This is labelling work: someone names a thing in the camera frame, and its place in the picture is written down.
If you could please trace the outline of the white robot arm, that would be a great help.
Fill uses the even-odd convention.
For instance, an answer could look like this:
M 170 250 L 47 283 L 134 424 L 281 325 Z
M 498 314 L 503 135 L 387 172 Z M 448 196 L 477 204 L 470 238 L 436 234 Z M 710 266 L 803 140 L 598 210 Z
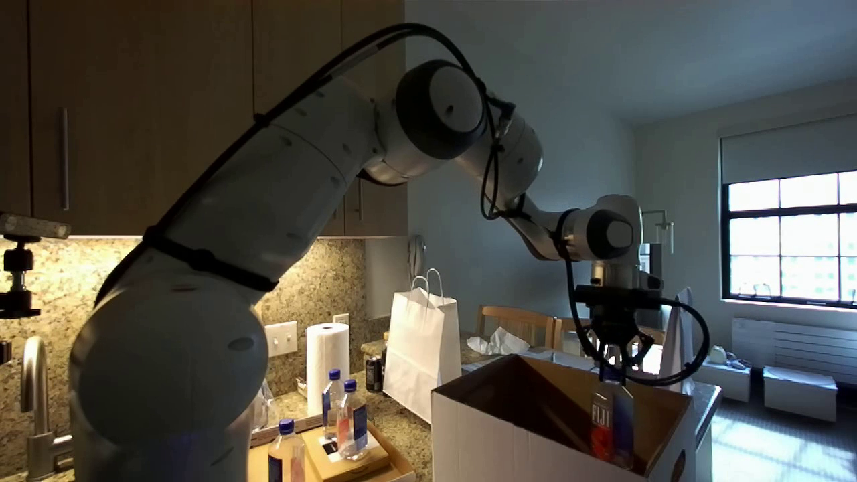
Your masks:
M 254 400 L 268 369 L 257 299 L 315 246 L 356 180 L 404 184 L 459 161 L 491 218 L 533 257 L 596 263 L 572 293 L 609 346 L 639 334 L 653 299 L 639 269 L 641 207 L 606 196 L 545 211 L 529 199 L 542 141 L 459 49 L 380 97 L 345 72 L 411 37 L 383 28 L 257 116 L 114 269 L 69 349 L 79 482 L 246 482 Z

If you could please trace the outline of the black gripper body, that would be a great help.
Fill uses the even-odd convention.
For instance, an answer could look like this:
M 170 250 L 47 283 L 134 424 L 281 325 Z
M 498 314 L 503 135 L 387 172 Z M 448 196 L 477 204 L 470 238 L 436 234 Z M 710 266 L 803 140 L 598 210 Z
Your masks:
M 586 354 L 648 354 L 653 338 L 641 329 L 663 314 L 663 281 L 635 263 L 593 266 L 589 281 L 576 286 L 572 302 L 584 302 L 589 315 L 580 325 Z

